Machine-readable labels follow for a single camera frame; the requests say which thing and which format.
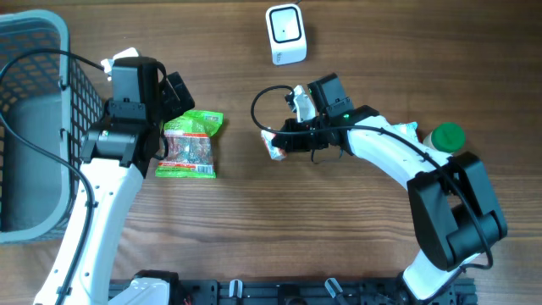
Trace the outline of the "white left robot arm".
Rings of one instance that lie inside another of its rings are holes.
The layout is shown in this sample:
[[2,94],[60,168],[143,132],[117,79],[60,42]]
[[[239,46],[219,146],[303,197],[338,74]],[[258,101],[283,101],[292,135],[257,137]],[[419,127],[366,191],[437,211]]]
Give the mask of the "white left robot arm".
[[118,77],[103,119],[87,130],[80,187],[67,230],[36,304],[107,304],[126,216],[155,158],[163,124],[194,107],[178,73]]

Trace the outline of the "green snack bag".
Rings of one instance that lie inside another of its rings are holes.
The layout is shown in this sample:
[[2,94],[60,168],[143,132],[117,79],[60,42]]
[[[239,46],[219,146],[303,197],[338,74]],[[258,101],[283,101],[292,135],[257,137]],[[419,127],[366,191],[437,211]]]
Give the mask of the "green snack bag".
[[168,156],[155,171],[163,178],[216,177],[211,137],[224,122],[224,115],[207,110],[189,110],[164,126]]

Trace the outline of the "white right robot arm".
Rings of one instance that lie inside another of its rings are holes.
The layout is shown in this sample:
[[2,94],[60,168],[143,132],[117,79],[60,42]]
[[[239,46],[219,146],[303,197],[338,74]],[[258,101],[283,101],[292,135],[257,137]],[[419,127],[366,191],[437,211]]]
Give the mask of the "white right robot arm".
[[308,152],[338,146],[382,169],[408,193],[420,247],[401,274],[410,302],[429,303],[457,276],[493,265],[490,248],[507,235],[507,222],[482,161],[470,152],[454,156],[424,146],[398,131],[369,106],[337,116],[288,119],[281,130],[264,129],[269,149]]

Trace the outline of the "teal packet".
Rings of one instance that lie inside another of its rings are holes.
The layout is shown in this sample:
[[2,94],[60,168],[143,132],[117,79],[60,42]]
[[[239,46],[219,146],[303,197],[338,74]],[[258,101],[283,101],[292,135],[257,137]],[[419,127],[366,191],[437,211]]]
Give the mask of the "teal packet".
[[399,124],[392,125],[392,127],[396,131],[400,132],[402,135],[406,136],[407,138],[410,138],[416,142],[419,142],[417,122],[399,123]]

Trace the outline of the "green lid jar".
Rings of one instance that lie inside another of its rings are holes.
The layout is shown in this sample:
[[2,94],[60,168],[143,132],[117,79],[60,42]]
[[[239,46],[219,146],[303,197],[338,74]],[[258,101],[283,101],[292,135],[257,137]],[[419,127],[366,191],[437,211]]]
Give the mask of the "green lid jar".
[[462,127],[456,123],[446,122],[432,130],[423,140],[423,145],[444,153],[455,153],[466,143],[466,135]]

